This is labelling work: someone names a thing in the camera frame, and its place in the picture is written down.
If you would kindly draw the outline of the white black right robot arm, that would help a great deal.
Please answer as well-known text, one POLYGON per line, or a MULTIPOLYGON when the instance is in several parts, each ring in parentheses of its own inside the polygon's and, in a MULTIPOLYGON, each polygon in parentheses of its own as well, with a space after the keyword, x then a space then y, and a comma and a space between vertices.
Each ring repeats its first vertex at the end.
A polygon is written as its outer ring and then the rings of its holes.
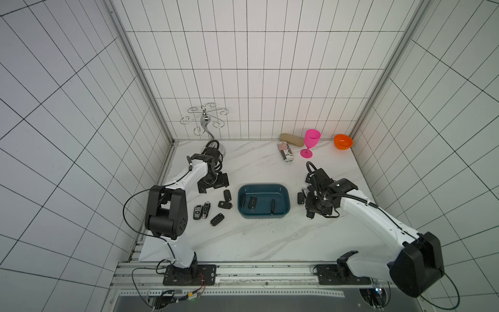
POLYGON ((387 247, 384 252, 344 253, 333 269, 340 282, 348 283, 352 278, 384 280, 417 298, 445 275, 441 242, 434 234, 420 233, 398 221, 370 201, 350 180, 334 180, 310 161, 306 168, 308 186, 304 205, 308 218, 320 215, 336 219, 341 208, 361 221, 387 247))

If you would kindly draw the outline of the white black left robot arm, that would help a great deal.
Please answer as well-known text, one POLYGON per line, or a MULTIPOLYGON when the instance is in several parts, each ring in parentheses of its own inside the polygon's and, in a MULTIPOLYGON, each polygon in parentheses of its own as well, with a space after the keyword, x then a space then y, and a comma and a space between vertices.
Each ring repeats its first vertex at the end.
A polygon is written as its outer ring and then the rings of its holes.
POLYGON ((188 224, 187 195, 228 187, 228 176, 222 172, 223 159, 220 143, 211 140, 201 153, 187 157, 187 167, 177 176, 148 190, 144 226, 153 237, 168 244, 174 258, 172 265, 178 269, 189 269, 197 261, 189 244, 181 241, 188 224))

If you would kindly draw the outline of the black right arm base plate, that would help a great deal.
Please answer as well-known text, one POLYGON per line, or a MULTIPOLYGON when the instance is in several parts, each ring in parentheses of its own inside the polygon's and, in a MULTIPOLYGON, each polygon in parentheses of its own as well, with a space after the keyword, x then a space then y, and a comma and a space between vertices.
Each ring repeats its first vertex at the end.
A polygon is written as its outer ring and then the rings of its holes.
POLYGON ((370 278, 354 276, 345 266, 316 265, 312 270, 320 285, 370 285, 370 278))

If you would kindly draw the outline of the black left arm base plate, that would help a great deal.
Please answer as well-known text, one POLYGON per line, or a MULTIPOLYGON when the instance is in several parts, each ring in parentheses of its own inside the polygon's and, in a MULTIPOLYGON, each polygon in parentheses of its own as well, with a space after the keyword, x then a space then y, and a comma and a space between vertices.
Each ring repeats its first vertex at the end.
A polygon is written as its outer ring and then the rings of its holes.
POLYGON ((216 265, 196 265, 180 269, 173 265, 166 268, 162 284, 164 286, 212 286, 215 284, 216 265))

